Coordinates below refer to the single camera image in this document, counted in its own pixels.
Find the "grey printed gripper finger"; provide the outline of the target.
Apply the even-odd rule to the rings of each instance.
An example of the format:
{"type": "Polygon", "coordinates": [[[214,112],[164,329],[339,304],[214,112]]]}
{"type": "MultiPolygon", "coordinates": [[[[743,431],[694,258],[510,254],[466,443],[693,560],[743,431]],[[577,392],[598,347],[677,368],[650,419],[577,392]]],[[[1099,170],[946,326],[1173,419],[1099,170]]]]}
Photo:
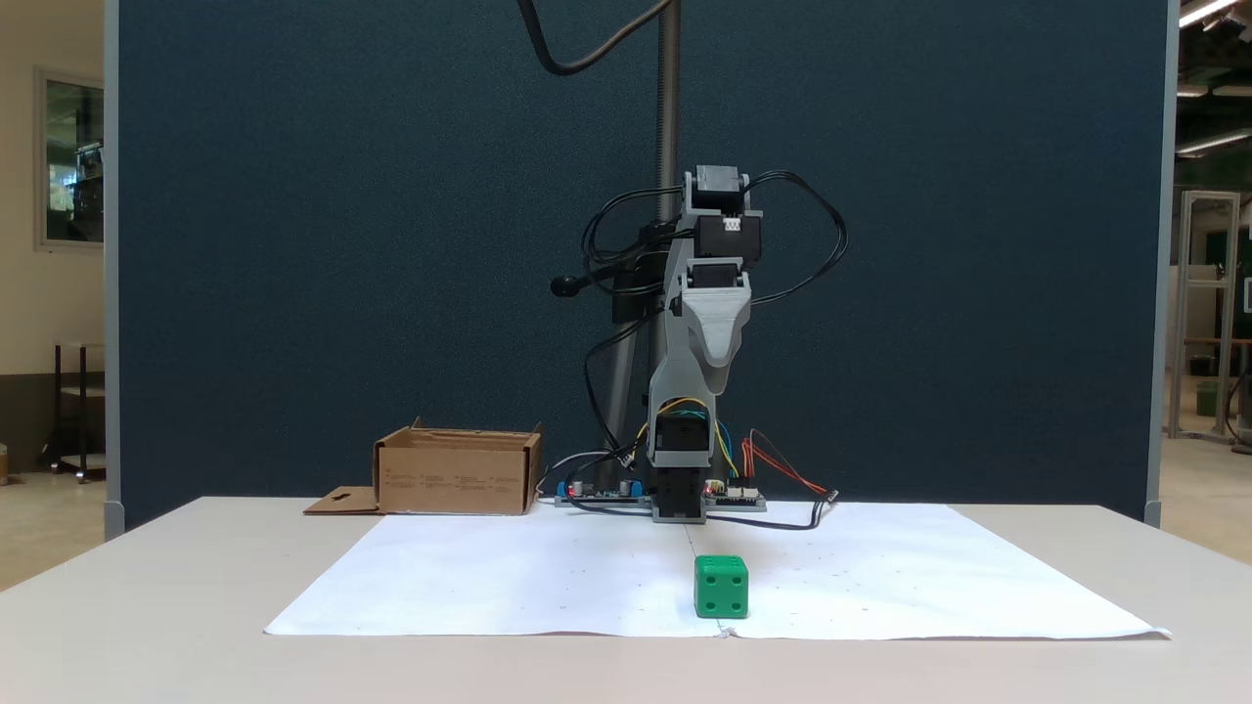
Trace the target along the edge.
{"type": "Polygon", "coordinates": [[[684,324],[707,392],[722,395],[750,319],[751,292],[684,292],[684,324]]]}

